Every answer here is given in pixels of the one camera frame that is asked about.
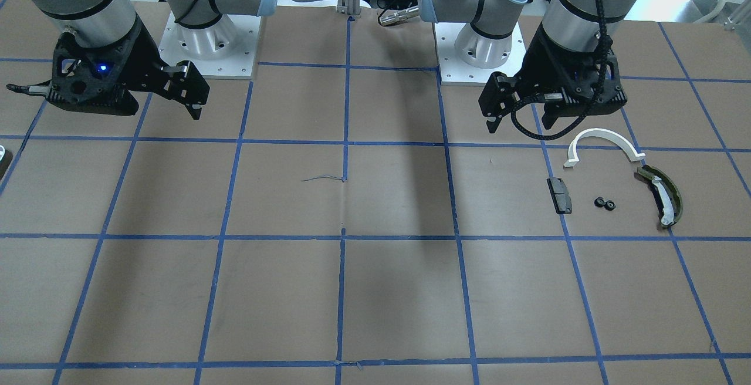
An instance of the white curved part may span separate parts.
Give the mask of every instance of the white curved part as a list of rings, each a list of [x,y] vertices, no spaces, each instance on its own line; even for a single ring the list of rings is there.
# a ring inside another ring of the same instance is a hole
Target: white curved part
[[[576,152],[576,145],[579,143],[580,139],[583,139],[585,137],[599,137],[601,139],[612,141],[625,152],[625,154],[628,156],[628,160],[630,160],[631,162],[644,160],[644,158],[646,158],[647,156],[644,153],[637,153],[634,145],[631,144],[630,141],[625,139],[625,137],[623,137],[621,134],[615,133],[614,131],[611,131],[609,129],[585,129],[581,133],[576,134],[574,141],[569,144],[569,160],[567,160],[566,163],[563,164],[563,168],[571,168],[579,163],[579,155],[577,155]]]

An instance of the table surface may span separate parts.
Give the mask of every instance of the table surface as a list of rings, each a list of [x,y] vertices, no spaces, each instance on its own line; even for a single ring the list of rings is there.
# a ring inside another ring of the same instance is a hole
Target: table surface
[[[158,42],[169,8],[136,8]],[[0,90],[0,383],[751,383],[735,33],[623,22],[625,109],[541,143],[488,134],[480,88],[440,85],[432,27],[375,14],[279,8],[255,80],[210,80],[200,121]],[[32,3],[3,0],[0,35],[3,83],[49,78]],[[673,178],[678,225],[610,142],[563,169],[591,127]]]

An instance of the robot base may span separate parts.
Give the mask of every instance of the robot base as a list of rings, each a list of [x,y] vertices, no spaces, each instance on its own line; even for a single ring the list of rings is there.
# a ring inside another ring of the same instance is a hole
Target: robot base
[[[454,42],[459,32],[464,27],[464,22],[439,22],[435,28],[435,50],[438,52],[438,61],[441,66],[441,83],[443,85],[458,86],[484,86],[488,82],[490,74],[501,70],[504,74],[512,77],[520,69],[524,61],[526,47],[521,37],[519,24],[514,27],[512,51],[503,65],[493,69],[480,69],[470,66],[459,58],[454,49]]]
[[[229,15],[229,18],[237,28],[239,42],[234,43],[228,56],[222,59],[196,59],[188,54],[182,48],[180,33],[175,28],[175,16],[172,13],[159,43],[159,55],[171,65],[189,59],[198,67],[204,78],[251,80],[258,51],[258,38],[261,36],[261,18],[250,15]]]

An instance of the white mounting plate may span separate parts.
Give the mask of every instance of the white mounting plate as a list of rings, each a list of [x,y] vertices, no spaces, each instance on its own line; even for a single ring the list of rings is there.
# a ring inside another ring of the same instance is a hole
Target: white mounting plate
[[[255,56],[258,51],[258,38],[261,36],[261,18],[250,15],[230,15],[229,18],[239,29],[239,37],[242,38],[242,42],[236,44],[236,48],[229,56],[223,59],[201,60],[188,55],[177,38],[175,16],[172,13],[170,13],[167,27],[159,43],[159,55],[171,66],[186,59],[193,62],[204,78],[252,79]]]
[[[521,38],[519,24],[514,27],[512,33],[513,43],[509,58],[502,66],[494,69],[478,69],[462,61],[454,50],[454,42],[459,35],[464,22],[438,22],[435,28],[435,50],[438,51],[438,61],[441,66],[441,83],[443,85],[459,86],[484,86],[488,82],[490,74],[500,70],[509,77],[515,75],[521,69],[524,61],[526,46]]]

